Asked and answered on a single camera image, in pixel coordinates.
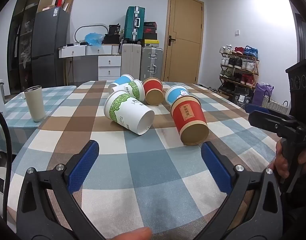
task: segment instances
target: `beige tumbler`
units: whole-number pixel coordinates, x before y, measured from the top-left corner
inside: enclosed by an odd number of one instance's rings
[[[34,86],[24,90],[26,103],[28,105],[33,121],[40,122],[45,117],[45,109],[42,97],[42,87]]]

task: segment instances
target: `checkered tablecloth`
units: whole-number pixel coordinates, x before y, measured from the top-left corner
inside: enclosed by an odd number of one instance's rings
[[[54,109],[58,107],[64,99],[66,99],[76,86],[65,87],[53,87],[43,88],[43,103],[48,116]],[[24,143],[32,135],[32,133],[38,128],[41,122],[34,122],[31,118],[26,100],[21,98],[21,95],[17,95],[5,104],[6,114],[4,118],[7,122],[11,141],[12,141],[12,153],[18,154],[23,147]],[[0,126],[0,151],[6,152],[5,137]]]
[[[163,102],[151,129],[138,136],[107,119],[103,107],[108,81],[78,87],[34,132],[12,165],[9,211],[16,215],[26,170],[53,169],[77,154],[88,140],[100,155],[74,197],[106,237],[152,228],[154,239],[193,239],[210,221],[226,194],[221,193],[201,158],[200,146],[184,146]],[[163,83],[164,91],[174,83]],[[262,171],[275,155],[278,137],[251,127],[243,109],[203,87],[186,84],[204,110],[209,141],[233,164]],[[50,194],[60,222],[54,194]]]

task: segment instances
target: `table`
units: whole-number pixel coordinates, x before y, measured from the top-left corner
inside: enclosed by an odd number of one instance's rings
[[[193,239],[226,194],[219,192],[201,158],[200,146],[184,146],[163,102],[151,129],[138,136],[107,119],[103,106],[109,81],[79,86],[29,138],[12,165],[8,210],[15,217],[26,170],[53,169],[77,154],[89,139],[100,155],[74,193],[90,221],[106,238],[139,227],[153,239]],[[163,83],[164,91],[175,83]],[[262,171],[275,155],[276,134],[251,127],[243,109],[203,87],[186,84],[199,98],[210,128],[207,138],[233,164]],[[59,220],[53,193],[51,202]]]
[[[76,86],[43,88],[42,95],[46,116],[52,113],[52,111],[56,109],[59,104],[74,91],[74,89],[76,89]],[[18,154],[25,142],[42,121],[34,122],[32,120],[26,100],[22,99],[20,94],[7,102],[5,108],[6,114],[4,118],[10,131],[12,153]],[[1,126],[0,151],[6,152],[5,138]]]

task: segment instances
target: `green suitcase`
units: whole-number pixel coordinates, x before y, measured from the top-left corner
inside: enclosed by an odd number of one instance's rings
[[[127,41],[140,41],[143,39],[145,8],[129,6],[124,25],[124,39]]]

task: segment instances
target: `red sneaker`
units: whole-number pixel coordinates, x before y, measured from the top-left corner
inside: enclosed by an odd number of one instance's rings
[[[240,79],[240,83],[245,85],[247,79],[248,79],[247,74],[243,74],[241,79]]]
[[[244,53],[244,48],[243,47],[235,47],[235,50],[232,51],[232,54],[243,55],[243,53]]]
[[[246,85],[252,87],[253,86],[253,83],[254,83],[254,77],[253,75],[247,75],[247,81],[246,81]]]

